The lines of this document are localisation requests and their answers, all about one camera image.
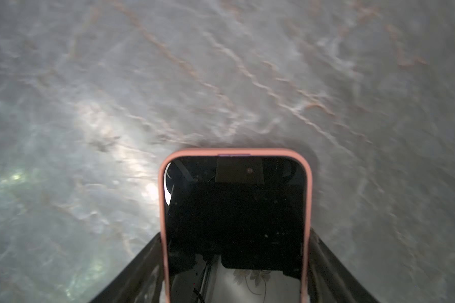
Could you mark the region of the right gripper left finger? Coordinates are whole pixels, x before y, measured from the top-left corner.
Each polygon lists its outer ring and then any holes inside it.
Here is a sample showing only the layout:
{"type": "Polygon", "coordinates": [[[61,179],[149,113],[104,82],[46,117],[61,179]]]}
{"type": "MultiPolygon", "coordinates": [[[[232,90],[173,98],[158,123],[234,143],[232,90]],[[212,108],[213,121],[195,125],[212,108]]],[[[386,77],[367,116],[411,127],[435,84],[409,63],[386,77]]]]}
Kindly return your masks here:
{"type": "Polygon", "coordinates": [[[159,302],[164,281],[161,235],[155,235],[91,303],[159,302]]]}

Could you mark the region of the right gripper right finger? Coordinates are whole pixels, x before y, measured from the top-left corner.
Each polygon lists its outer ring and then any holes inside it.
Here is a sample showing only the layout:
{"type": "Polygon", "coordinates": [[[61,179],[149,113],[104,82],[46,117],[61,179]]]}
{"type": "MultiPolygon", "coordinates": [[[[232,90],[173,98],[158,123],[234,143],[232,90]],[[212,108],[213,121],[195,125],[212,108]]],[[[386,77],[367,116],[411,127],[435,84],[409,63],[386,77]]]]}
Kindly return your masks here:
{"type": "Polygon", "coordinates": [[[379,301],[348,271],[310,230],[308,241],[308,297],[310,302],[378,303],[379,301]]]}

